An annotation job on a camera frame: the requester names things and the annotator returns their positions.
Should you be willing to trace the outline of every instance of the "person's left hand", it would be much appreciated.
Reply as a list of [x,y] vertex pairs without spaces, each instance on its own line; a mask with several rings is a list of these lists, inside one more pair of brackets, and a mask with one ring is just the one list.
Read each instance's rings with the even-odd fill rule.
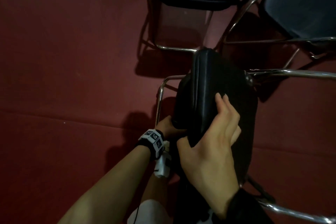
[[169,141],[169,138],[175,136],[182,136],[187,130],[186,129],[176,129],[171,123],[171,116],[165,117],[161,120],[154,129],[160,130],[163,133],[165,140]]

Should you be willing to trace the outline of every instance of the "person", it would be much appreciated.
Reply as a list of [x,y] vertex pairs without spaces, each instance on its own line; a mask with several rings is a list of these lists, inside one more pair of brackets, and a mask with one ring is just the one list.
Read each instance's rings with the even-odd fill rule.
[[[198,144],[191,148],[187,137],[177,141],[182,169],[213,210],[213,223],[272,223],[258,202],[238,185],[231,145],[241,132],[238,126],[240,116],[227,95],[221,98],[217,93],[215,101],[218,114]],[[165,139],[184,133],[173,127],[170,116],[160,121],[155,131]],[[147,143],[138,143],[84,193],[58,223],[122,222],[150,160],[157,157]],[[127,223],[172,223],[165,211],[166,203],[167,179],[152,175],[139,208],[131,214]]]

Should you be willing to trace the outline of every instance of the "dark sleeve cuff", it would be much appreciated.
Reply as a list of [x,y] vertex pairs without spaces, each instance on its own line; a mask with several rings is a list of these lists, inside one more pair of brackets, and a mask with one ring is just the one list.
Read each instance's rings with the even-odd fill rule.
[[240,189],[232,198],[226,219],[219,220],[215,214],[212,222],[216,223],[273,223],[258,201],[245,190]]

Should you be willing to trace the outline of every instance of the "wristband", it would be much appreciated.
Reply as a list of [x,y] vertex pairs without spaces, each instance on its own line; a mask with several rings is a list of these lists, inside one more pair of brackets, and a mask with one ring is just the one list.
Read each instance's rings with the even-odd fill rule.
[[165,147],[163,145],[163,133],[156,129],[148,129],[136,143],[135,147],[138,145],[143,145],[150,150],[150,160],[158,159]]

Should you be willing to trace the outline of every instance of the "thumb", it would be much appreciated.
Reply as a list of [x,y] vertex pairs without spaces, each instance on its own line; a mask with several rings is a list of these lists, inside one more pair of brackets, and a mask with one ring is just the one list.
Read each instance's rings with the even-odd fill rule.
[[177,149],[178,149],[179,154],[191,148],[187,136],[179,139],[176,142],[176,145],[177,145]]

